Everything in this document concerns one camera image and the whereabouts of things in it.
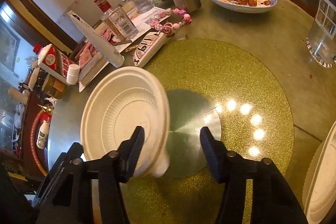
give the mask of white tube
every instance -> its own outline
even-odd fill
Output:
[[[125,58],[109,42],[100,37],[95,30],[73,11],[68,12],[72,22],[78,27],[83,35],[96,47],[98,51],[116,68],[124,63]]]

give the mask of pink bead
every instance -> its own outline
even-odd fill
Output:
[[[187,12],[185,10],[180,10],[177,12],[177,14],[180,16],[180,17],[184,17],[184,15],[186,14]]]
[[[173,29],[174,29],[175,31],[177,31],[180,27],[181,27],[181,26],[180,26],[180,24],[178,24],[178,23],[174,23],[174,24],[173,24]]]
[[[159,24],[157,24],[157,25],[154,27],[154,29],[157,30],[158,32],[161,32],[162,27],[163,27],[163,26],[159,23]]]
[[[169,26],[169,27],[173,28],[173,23],[167,22],[167,23],[164,24],[164,26]]]
[[[166,12],[165,11],[160,11],[160,12],[158,12],[158,15],[159,15],[160,18],[163,18],[163,17],[166,16]]]
[[[168,37],[173,34],[173,28],[168,25],[164,25],[161,31]]]
[[[151,27],[155,27],[156,25],[158,25],[158,21],[152,21],[149,25],[151,26]]]

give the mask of red bottle cap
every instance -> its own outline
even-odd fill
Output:
[[[94,0],[94,3],[98,5],[98,7],[105,13],[108,9],[111,8],[111,5],[107,0]]]
[[[50,122],[51,115],[49,113],[43,112],[40,118],[40,123],[42,124],[44,120],[47,120],[48,122]]]
[[[36,53],[36,54],[39,54],[41,49],[42,49],[42,46],[40,44],[36,43],[34,48],[33,48],[33,52]]]

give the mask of white plastic plate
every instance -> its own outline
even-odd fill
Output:
[[[336,200],[336,122],[317,149],[304,181],[302,201],[309,224],[320,223]]]
[[[152,74],[136,67],[115,70],[95,87],[86,103],[81,122],[85,158],[99,159],[117,150],[140,125],[145,142],[134,176],[163,175],[169,165],[165,151],[169,123],[167,95]],[[166,166],[166,170],[157,174],[153,167],[162,160],[159,165]]]

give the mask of round table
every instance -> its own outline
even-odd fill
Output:
[[[302,187],[309,163],[321,140],[328,134],[336,116],[336,105],[333,103],[336,93],[332,85],[335,72],[333,69],[324,69],[316,63],[305,45],[305,37],[313,18],[288,0],[278,0],[273,10],[259,15],[229,11],[217,6],[211,0],[201,2],[202,7],[191,13],[192,24],[184,27],[176,36],[177,39],[186,34],[187,38],[194,38],[190,45],[186,46],[186,41],[170,42],[145,68],[156,75],[166,89],[191,90],[206,97],[214,107],[220,105],[222,141],[228,149],[236,150],[244,157],[256,160],[264,156],[273,158],[283,174],[287,170],[286,179],[298,200],[302,202]],[[206,39],[207,42],[195,40],[200,38]],[[214,59],[218,47],[224,47],[226,54]],[[237,52],[234,58],[227,62],[225,69],[218,66],[219,62],[214,62],[230,56],[234,51]],[[125,66],[132,65],[131,54],[124,54]],[[244,83],[246,80],[236,76],[232,83],[236,83],[237,88],[233,90],[221,90],[223,78],[212,78],[207,74],[210,81],[204,81],[204,74],[202,75],[204,65],[200,66],[200,70],[190,66],[190,70],[178,69],[181,67],[178,66],[181,62],[197,64],[198,57],[207,60],[207,66],[212,68],[213,75],[225,75],[225,80],[231,81],[235,74],[230,70],[230,64],[239,68],[239,65],[244,63],[244,59],[239,60],[237,56],[254,60],[250,63],[250,67],[245,63],[240,69],[245,70],[247,74],[250,73],[251,80],[260,79],[256,82],[255,94],[249,94],[251,89],[239,86],[239,83]],[[165,66],[160,63],[162,60],[170,61],[175,66]],[[67,151],[73,142],[80,141],[80,121],[87,98],[97,83],[113,70],[113,66],[108,65],[81,93],[78,92],[77,86],[68,87],[64,98],[57,102],[48,140],[49,167],[61,152]],[[272,84],[264,85],[261,81],[263,78],[265,83]],[[235,102],[235,111],[226,112],[226,108],[232,108],[232,101]],[[246,104],[252,105],[251,113],[242,115],[240,108]],[[268,127],[254,128],[252,118],[258,115]],[[267,140],[260,145],[256,145],[256,140],[253,139],[257,129],[264,130]],[[135,217],[136,213],[127,208],[130,217],[136,218],[137,223],[157,223],[158,220],[161,223],[183,223],[190,219],[193,222],[198,220],[199,223],[208,220],[210,223],[213,220],[221,202],[223,186],[216,185],[206,169],[194,176],[180,179],[175,184],[176,191],[170,192],[168,180],[171,179],[162,178],[160,183],[151,178],[144,178],[143,181],[130,180],[127,184],[128,189],[123,189],[126,206],[133,204],[135,207],[138,206],[135,210],[145,210],[143,216]],[[129,190],[130,187],[137,189],[136,198],[134,193],[131,193],[132,190]],[[204,196],[195,194],[198,187],[198,193],[205,193]],[[162,195],[159,197],[149,193],[149,189],[156,193],[159,191]],[[178,191],[183,195],[173,194]],[[146,200],[154,196],[157,199]],[[168,204],[170,198],[180,202]],[[207,211],[203,210],[203,217],[197,219],[199,214],[195,213],[195,210],[199,209],[200,204],[206,205]]]

